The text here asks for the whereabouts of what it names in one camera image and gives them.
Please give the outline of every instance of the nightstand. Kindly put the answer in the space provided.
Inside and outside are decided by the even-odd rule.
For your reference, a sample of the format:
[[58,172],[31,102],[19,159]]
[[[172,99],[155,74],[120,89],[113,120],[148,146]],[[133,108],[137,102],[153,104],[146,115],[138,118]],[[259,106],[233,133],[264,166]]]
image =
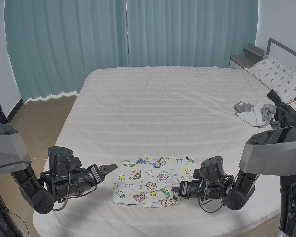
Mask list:
[[231,55],[230,56],[230,69],[249,69],[258,61],[263,60],[264,51],[253,44],[248,43],[248,48],[243,48],[245,56]]

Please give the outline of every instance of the black baseboard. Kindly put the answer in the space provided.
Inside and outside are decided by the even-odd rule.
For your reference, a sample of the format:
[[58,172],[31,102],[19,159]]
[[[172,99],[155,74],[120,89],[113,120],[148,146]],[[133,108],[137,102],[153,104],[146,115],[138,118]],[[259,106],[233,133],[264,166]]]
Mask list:
[[22,105],[23,105],[23,100],[21,98],[20,101],[14,106],[14,108],[12,109],[12,111],[7,117],[9,123],[11,122],[12,118],[16,115],[16,113],[18,112],[18,110],[21,108]]

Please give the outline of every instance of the mattress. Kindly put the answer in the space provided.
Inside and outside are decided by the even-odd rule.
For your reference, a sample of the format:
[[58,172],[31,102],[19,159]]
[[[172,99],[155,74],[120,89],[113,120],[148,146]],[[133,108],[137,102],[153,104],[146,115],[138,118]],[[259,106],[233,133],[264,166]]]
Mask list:
[[[271,127],[250,126],[235,116],[233,105],[244,101],[260,109],[274,104],[268,92],[244,69],[99,69],[85,80],[56,145],[72,149],[84,167],[120,165],[123,159],[136,160],[143,154],[188,155],[197,166],[211,156],[222,156],[225,172],[235,176],[244,143]],[[277,176],[260,176],[241,210],[222,207],[208,214],[197,201],[149,209],[114,204],[116,173],[107,175],[96,192],[69,200],[62,211],[34,212],[39,235],[237,236],[280,213]]]

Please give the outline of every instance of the floor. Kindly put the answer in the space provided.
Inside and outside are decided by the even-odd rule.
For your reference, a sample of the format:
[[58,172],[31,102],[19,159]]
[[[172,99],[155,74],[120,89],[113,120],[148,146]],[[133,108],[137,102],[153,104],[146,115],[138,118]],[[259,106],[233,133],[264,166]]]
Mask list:
[[[10,125],[21,133],[27,152],[32,159],[32,168],[39,178],[47,160],[47,149],[54,146],[76,96],[62,96],[47,101],[29,101],[16,113]],[[28,226],[31,237],[39,237],[33,226],[33,208],[20,194],[18,185],[10,174],[0,176],[0,194],[9,211],[20,216]],[[27,235],[25,224],[16,216],[13,220]],[[280,223],[279,215],[239,237],[262,237],[275,235]]]

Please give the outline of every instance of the curtain fold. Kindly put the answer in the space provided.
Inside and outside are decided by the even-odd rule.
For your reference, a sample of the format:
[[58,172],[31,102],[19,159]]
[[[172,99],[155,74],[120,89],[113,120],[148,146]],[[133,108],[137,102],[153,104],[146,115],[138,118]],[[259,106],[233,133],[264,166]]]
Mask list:
[[126,0],[130,66],[228,67],[255,42],[258,0]]
[[24,100],[79,92],[94,70],[129,66],[126,0],[6,0],[5,28]]

